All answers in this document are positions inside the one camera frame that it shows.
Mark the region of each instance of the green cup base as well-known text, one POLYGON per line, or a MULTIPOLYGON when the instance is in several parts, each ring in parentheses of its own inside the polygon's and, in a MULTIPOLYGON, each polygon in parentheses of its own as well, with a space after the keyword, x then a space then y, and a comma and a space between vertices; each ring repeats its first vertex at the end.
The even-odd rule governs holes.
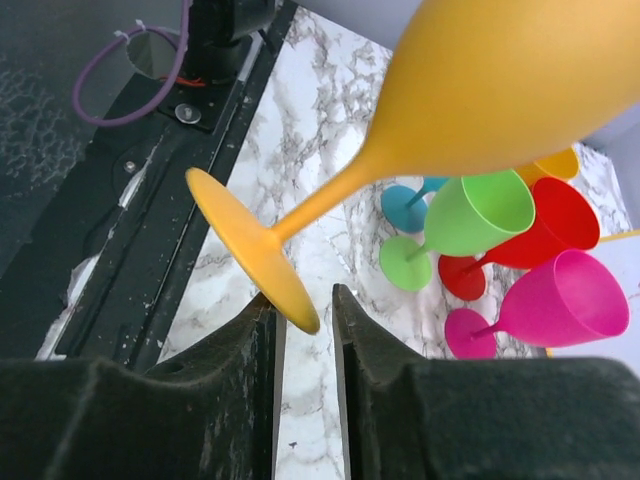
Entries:
POLYGON ((396 287, 408 292, 417 292, 431 280, 431 260, 426 253, 409 257, 420 245, 409 237, 391 237, 380 248, 380 268, 396 287))

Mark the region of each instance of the cable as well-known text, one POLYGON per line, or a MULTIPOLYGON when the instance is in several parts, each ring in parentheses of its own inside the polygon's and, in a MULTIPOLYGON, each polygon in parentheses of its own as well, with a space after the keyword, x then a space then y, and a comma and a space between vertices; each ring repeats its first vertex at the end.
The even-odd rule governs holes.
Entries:
POLYGON ((91 72, 96 68, 96 66, 111 52, 113 52, 118 46, 120 46, 123 42, 128 42, 130 38, 139 33, 149 31, 153 33, 157 33, 163 38, 167 39, 172 45, 175 45, 173 39, 169 36, 167 32, 159 27, 145 27, 144 25, 138 25, 136 28, 129 30, 128 32, 121 33, 116 40, 114 40, 111 44, 107 45, 98 55, 96 55, 78 76, 75 85, 73 86, 72 93, 72 104, 73 109, 76 111, 78 116, 92 125, 96 125, 98 127, 119 127, 122 125, 126 125, 135 120, 138 120, 148 113, 151 113, 156 109, 158 105, 164 100, 164 98, 169 94, 173 84, 176 82, 178 75, 180 74, 180 69, 182 68, 182 62, 184 61, 184 56, 187 51, 187 39, 189 37, 189 6, 191 0, 182 0, 182 18, 180 20, 180 39, 178 41, 178 45, 176 46, 176 56, 173 62, 173 67, 171 67, 171 71, 169 75, 167 75, 167 80, 164 82, 158 93, 147 103, 145 106, 136 110, 135 112, 129 113, 120 118, 110 118, 110 119, 101 119, 95 118, 89 115, 82 108, 82 104, 80 102, 80 94, 82 93, 82 89, 84 87, 85 82, 87 81, 87 77, 91 72))

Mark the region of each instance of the pink cup base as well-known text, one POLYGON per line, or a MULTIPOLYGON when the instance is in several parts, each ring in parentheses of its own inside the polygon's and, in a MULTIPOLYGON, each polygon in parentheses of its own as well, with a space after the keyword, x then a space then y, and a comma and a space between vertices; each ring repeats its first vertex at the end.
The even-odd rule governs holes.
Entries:
POLYGON ((444 324, 444 336, 451 353, 458 359, 494 358, 498 350, 495 335, 472 337, 472 334, 488 326, 482 315, 471 309, 458 308, 452 311, 444 324))

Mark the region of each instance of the marble table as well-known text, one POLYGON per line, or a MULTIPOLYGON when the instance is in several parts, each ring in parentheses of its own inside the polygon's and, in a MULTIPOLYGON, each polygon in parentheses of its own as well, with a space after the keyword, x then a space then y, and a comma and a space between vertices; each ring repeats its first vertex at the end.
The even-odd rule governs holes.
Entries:
MULTIPOLYGON (((388 50, 298 10, 228 184, 263 224, 276 222, 350 161, 363 141, 389 59, 388 50)), ((596 208, 603 235, 630 230, 610 161, 582 145, 575 148, 582 171, 574 185, 596 208)), ((371 185, 286 247, 322 325, 315 336, 288 325, 278 479, 344 478, 331 329, 333 284, 343 283, 357 292, 365 310, 417 352, 452 358, 443 322, 463 302, 441 286, 437 275, 419 293, 407 293, 393 287, 380 271, 380 245, 396 234, 381 213, 380 195, 393 183, 417 188, 421 180, 399 178, 371 185)), ((487 294, 469 305, 494 321, 505 291, 521 272, 485 268, 487 294)), ((161 360, 229 321, 256 293, 211 231, 161 360)), ((530 348, 506 334, 499 334, 498 341, 499 356, 532 355, 530 348)))

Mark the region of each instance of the cup base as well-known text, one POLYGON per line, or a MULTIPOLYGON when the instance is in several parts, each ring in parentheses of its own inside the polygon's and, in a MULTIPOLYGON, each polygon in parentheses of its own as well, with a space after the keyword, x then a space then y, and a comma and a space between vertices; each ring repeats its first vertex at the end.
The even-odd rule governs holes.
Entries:
POLYGON ((478 300, 487 288, 482 267, 464 271, 474 263, 476 263, 475 257, 441 255, 438 259, 438 273, 442 284, 449 292, 466 302, 478 300))
POLYGON ((444 324, 444 337, 451 353, 458 359, 494 358, 498 350, 494 335, 472 337, 472 334, 488 326, 482 315, 469 308, 458 308, 452 311, 444 324))
POLYGON ((424 230, 424 219, 427 216, 426 202, 421 198, 408 206, 415 195, 416 191, 409 187, 394 185, 384 191, 380 201, 385 218, 391 225, 405 233, 418 233, 424 230))
POLYGON ((408 258, 420 248, 420 245, 409 237, 391 237, 380 247, 380 268, 387 279, 396 287, 417 292, 431 280, 431 260, 429 256, 419 254, 408 258))

